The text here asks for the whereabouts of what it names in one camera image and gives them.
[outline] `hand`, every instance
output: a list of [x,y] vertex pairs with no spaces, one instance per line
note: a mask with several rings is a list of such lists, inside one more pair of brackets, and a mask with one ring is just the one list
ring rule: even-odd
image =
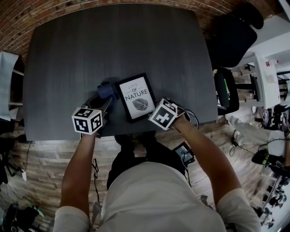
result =
[[178,117],[171,126],[181,132],[183,128],[191,128],[193,125],[185,118],[183,114],[182,116]]

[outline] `picture frame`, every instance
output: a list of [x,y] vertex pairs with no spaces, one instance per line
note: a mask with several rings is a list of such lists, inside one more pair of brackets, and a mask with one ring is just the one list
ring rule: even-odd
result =
[[146,73],[115,84],[130,123],[148,117],[155,110],[155,97]]

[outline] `white t-shirt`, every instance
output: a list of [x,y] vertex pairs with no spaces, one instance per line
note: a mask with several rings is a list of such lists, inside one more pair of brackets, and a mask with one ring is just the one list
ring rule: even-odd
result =
[[[123,172],[110,186],[100,232],[260,232],[259,218],[241,188],[227,193],[217,212],[198,201],[185,177],[158,163]],[[54,232],[86,232],[87,215],[73,207],[56,211]]]
[[271,131],[269,135],[268,142],[268,152],[271,155],[275,156],[283,156],[285,157],[285,135],[284,132],[279,131],[279,130],[273,130]]

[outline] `leaf illustration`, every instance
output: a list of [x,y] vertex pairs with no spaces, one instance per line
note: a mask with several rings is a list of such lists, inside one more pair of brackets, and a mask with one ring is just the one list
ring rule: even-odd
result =
[[132,103],[134,107],[139,111],[145,111],[148,108],[148,102],[143,98],[137,98],[132,101]]

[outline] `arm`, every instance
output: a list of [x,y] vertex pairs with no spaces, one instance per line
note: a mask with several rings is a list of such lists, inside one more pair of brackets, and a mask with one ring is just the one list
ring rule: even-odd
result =
[[83,135],[75,151],[62,182],[62,206],[72,206],[82,210],[89,217],[88,194],[92,174],[92,154],[95,146],[95,135]]
[[241,187],[227,157],[208,137],[183,116],[173,124],[173,127],[185,137],[201,168],[208,175],[216,205],[228,192]]

